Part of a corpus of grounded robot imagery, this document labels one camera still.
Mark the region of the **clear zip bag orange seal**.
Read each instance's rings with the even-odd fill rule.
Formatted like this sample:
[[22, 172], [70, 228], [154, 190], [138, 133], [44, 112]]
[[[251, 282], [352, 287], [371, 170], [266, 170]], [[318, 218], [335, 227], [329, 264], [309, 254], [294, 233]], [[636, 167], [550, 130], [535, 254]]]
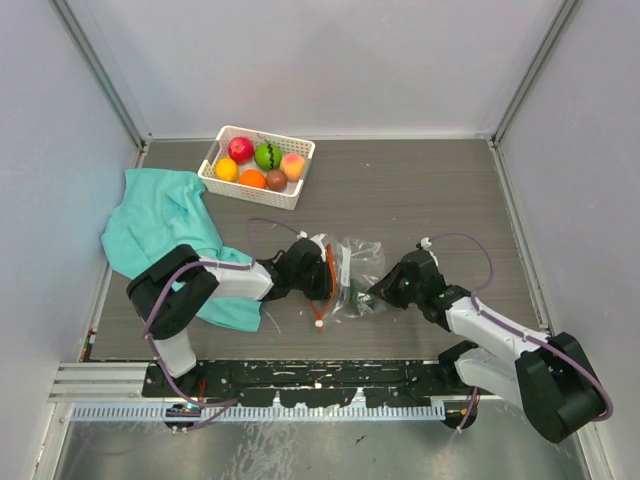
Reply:
[[318, 306], [311, 302], [315, 315], [315, 327], [321, 331], [325, 327], [346, 320], [372, 317], [386, 310], [382, 300], [371, 296], [375, 306], [370, 314], [354, 317], [347, 313], [348, 289], [352, 279], [373, 287], [386, 272], [385, 252], [381, 242], [367, 241], [355, 237], [339, 240], [326, 234], [326, 250], [323, 259], [332, 264], [334, 291], [328, 301]]

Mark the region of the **dark green fake avocado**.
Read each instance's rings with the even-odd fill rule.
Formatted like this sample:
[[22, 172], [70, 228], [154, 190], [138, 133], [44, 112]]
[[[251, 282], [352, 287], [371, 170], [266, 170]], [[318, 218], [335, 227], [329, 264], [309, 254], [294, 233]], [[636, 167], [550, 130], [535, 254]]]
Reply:
[[348, 289], [347, 313], [354, 317], [370, 314], [375, 300], [369, 293], [369, 287], [355, 279], [351, 280]]

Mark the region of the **brown fake kiwi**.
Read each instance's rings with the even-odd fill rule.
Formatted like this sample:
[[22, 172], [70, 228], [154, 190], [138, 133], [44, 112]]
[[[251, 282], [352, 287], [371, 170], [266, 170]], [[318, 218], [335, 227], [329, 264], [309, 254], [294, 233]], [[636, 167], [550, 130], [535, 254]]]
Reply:
[[272, 169], [266, 175], [266, 185], [272, 191], [282, 192], [288, 186], [288, 178], [283, 171]]

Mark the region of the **fake peach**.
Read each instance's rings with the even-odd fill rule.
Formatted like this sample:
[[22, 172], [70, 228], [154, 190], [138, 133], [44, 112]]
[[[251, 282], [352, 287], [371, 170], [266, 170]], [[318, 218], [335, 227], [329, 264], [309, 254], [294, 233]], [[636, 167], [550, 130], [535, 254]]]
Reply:
[[306, 165], [306, 158], [297, 154], [289, 153], [282, 157], [280, 170], [284, 173], [289, 182], [300, 180]]

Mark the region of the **orange fake orange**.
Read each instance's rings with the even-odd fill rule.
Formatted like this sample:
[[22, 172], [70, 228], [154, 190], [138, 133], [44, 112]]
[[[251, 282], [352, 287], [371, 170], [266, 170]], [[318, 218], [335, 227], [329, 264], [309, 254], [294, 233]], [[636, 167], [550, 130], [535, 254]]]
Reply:
[[239, 176], [238, 183], [252, 188], [265, 189], [266, 177], [259, 170], [249, 169]]

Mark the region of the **green fake fruit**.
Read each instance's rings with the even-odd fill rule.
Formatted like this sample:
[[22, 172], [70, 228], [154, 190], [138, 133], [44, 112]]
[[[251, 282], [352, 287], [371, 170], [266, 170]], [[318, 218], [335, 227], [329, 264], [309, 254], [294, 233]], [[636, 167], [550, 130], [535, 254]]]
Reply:
[[255, 149], [254, 160], [256, 165], [264, 171], [278, 169], [282, 160], [282, 151], [278, 145], [265, 142]]

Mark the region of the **yellow fake lemon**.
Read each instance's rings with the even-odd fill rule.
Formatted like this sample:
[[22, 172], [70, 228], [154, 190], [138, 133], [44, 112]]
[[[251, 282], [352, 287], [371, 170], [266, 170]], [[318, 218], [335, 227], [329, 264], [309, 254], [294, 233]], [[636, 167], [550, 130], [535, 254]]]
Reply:
[[229, 157], [217, 160], [214, 166], [214, 173], [217, 179], [230, 183], [235, 183], [240, 175], [238, 164]]

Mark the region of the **red fake apple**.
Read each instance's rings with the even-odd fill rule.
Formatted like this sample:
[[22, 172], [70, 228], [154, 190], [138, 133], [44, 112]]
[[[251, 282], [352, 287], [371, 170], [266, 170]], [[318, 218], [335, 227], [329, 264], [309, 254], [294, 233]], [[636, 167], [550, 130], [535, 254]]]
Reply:
[[249, 163], [254, 157], [254, 145], [243, 136], [236, 136], [229, 141], [227, 147], [229, 157], [239, 165]]

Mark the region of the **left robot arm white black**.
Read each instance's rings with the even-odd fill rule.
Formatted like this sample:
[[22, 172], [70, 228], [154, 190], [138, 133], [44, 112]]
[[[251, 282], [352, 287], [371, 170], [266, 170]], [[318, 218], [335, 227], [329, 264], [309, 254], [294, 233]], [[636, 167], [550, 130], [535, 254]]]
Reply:
[[167, 370], [165, 385], [188, 396], [199, 387], [200, 372], [186, 328], [206, 301], [274, 301], [292, 290], [312, 301], [328, 300], [334, 290], [332, 267], [325, 234], [301, 233], [288, 250], [249, 264], [214, 261], [182, 244], [133, 279], [126, 292]]

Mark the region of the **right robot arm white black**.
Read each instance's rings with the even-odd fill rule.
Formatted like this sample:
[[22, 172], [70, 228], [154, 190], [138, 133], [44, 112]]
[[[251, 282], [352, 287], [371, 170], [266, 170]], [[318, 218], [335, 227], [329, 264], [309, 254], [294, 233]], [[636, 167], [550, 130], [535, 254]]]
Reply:
[[475, 293], [447, 283], [431, 251], [406, 254], [369, 291], [396, 308], [415, 305], [426, 320], [463, 337], [439, 357], [438, 379], [447, 392], [470, 386], [497, 395], [552, 443], [611, 417], [611, 398], [575, 337], [530, 330], [492, 310]]

